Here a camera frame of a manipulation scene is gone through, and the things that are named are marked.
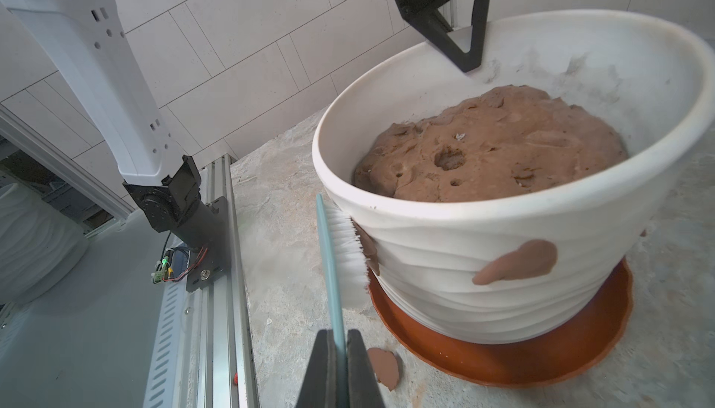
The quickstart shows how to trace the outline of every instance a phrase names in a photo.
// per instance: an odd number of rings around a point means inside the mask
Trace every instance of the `white flower pot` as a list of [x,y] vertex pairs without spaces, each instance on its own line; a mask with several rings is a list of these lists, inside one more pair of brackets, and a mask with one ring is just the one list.
[[[630,159],[561,187],[490,201],[404,201],[350,184],[391,123],[432,117],[508,84],[543,89],[603,118]],[[564,10],[490,23],[483,65],[467,74],[426,43],[393,56],[335,99],[312,154],[327,193],[375,240],[380,284],[404,312],[459,340],[508,343],[554,329],[595,295],[714,116],[715,54],[701,38],[635,13]],[[472,283],[489,261],[531,239],[556,244],[549,274]]]

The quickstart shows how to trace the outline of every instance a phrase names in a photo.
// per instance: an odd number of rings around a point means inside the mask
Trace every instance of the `red wire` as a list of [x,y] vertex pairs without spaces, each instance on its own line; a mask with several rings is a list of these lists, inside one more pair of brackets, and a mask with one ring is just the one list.
[[201,261],[204,260],[206,257],[206,253],[209,251],[209,249],[206,246],[201,247],[201,250],[199,251],[199,259],[190,267],[188,267],[186,270],[184,270],[178,277],[175,278],[168,278],[164,279],[162,278],[162,281],[164,282],[178,282],[181,281],[187,274],[189,274],[190,271],[196,269],[199,265],[201,265]]

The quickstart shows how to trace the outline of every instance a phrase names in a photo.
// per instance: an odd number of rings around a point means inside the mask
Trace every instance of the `black mounting plate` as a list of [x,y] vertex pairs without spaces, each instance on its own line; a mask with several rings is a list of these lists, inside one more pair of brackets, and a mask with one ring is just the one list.
[[[221,220],[223,230],[209,243],[209,250],[201,262],[201,265],[195,270],[190,271],[186,276],[186,291],[189,293],[196,289],[206,287],[216,278],[225,275],[231,270],[231,236],[228,233],[228,200],[221,196],[211,202],[210,207]],[[201,279],[202,272],[207,275],[204,279]]]

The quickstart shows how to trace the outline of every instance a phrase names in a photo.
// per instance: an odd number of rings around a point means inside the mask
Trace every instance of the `concrete floor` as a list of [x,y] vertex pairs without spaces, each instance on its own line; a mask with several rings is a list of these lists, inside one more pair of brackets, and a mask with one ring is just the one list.
[[[315,227],[322,185],[310,148],[319,115],[232,166],[262,407],[292,407],[315,333],[330,325]],[[628,254],[635,305],[622,340],[585,374],[540,389],[499,389],[417,359],[371,306],[344,311],[367,347],[394,351],[404,373],[388,407],[715,406],[715,131]]]

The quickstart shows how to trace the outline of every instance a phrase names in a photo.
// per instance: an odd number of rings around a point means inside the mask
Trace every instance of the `wire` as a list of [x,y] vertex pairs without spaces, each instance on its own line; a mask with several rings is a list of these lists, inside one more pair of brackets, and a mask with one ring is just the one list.
[[164,255],[166,254],[166,245],[169,243],[169,237],[171,237],[171,236],[172,236],[171,232],[169,232],[169,235],[166,236],[166,239],[164,241],[164,246],[162,247],[162,256],[159,258],[160,261],[162,259],[164,259]]
[[190,271],[195,270],[197,267],[199,267],[201,265],[201,262],[206,257],[206,253],[208,251],[209,251],[209,249],[206,246],[203,246],[201,248],[201,251],[199,251],[198,259],[196,260],[196,262],[194,262],[192,265],[188,266],[186,268],[186,270],[184,270],[178,277],[168,278],[168,279],[162,278],[162,281],[164,281],[164,282],[169,282],[169,281],[179,282],[179,281],[181,281],[186,275],[189,274]]

